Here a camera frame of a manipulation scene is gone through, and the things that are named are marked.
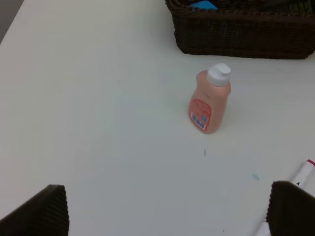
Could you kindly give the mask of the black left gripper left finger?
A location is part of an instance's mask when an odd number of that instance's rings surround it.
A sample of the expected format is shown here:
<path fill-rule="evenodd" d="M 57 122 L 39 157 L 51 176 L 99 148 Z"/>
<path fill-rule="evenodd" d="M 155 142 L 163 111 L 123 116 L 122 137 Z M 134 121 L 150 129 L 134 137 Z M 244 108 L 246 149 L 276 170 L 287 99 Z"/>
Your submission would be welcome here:
<path fill-rule="evenodd" d="M 63 185 L 44 189 L 0 220 L 2 236 L 67 236 L 69 214 Z"/>

